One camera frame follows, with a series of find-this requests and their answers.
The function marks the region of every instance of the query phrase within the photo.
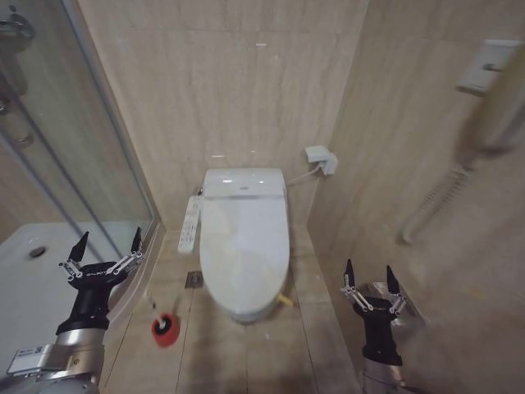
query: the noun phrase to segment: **shower enclosure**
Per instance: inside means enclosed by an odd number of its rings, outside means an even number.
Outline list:
[[[0,377],[54,341],[75,299],[58,263],[85,231],[82,263],[116,261],[158,222],[75,7],[0,0]]]

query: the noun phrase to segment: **cable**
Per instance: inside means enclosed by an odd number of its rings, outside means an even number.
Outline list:
[[[286,185],[290,186],[292,183],[295,183],[296,181],[300,181],[301,179],[305,178],[306,176],[312,175],[313,173],[319,171],[320,169],[321,169],[321,163],[319,163],[317,165],[317,167],[315,167],[315,169],[313,169],[312,171],[307,172],[306,174],[303,174],[301,176],[297,176],[296,178],[287,181]]]

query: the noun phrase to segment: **yellow object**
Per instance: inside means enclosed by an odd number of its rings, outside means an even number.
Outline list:
[[[292,301],[290,298],[288,298],[285,295],[279,294],[277,299],[279,300],[279,302],[282,302],[284,305],[294,306],[294,301]]]

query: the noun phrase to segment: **toilet side control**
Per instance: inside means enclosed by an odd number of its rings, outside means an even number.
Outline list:
[[[200,193],[189,197],[184,223],[182,224],[182,230],[180,231],[179,245],[177,246],[177,251],[179,253],[188,254],[194,250],[195,235],[197,234],[197,226],[199,225],[199,216],[202,205],[203,196]]]

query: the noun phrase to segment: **toilet tank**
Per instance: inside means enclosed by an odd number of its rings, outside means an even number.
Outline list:
[[[225,168],[206,172],[204,197],[284,196],[285,178],[280,168]]]

